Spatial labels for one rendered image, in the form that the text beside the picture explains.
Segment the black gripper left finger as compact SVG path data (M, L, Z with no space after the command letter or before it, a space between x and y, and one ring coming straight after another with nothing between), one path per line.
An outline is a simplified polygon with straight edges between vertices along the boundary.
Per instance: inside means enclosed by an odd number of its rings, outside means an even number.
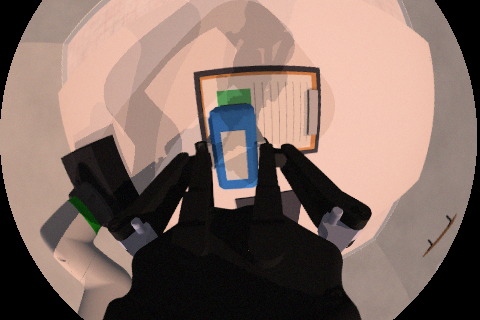
M210 135L194 145L195 155L176 155L132 205L109 221L108 231L133 257L163 234L182 199L172 252L188 268L209 261L208 207L215 207L212 170L216 167Z

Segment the blue self-inking stamp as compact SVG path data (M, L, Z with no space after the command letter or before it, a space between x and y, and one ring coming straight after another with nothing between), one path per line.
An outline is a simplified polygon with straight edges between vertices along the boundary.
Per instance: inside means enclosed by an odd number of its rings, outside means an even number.
M258 179L254 107L220 105L209 112L208 124L219 187L254 188Z

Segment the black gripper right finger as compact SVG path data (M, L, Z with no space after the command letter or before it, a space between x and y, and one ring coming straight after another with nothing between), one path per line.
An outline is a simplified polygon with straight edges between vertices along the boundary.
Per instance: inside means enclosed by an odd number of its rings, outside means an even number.
M286 143L273 148L257 125L256 131L259 167L248 240L252 264L272 268L280 263L286 249L276 167L318 229L318 235L335 244L341 253L350 247L371 218L371 209L343 192L294 145Z

